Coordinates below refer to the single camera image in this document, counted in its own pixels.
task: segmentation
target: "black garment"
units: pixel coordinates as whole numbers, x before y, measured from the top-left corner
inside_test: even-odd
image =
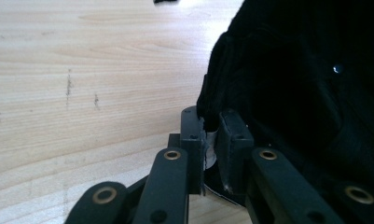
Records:
[[[205,129],[237,110],[319,190],[374,189],[374,2],[246,0],[213,49]]]

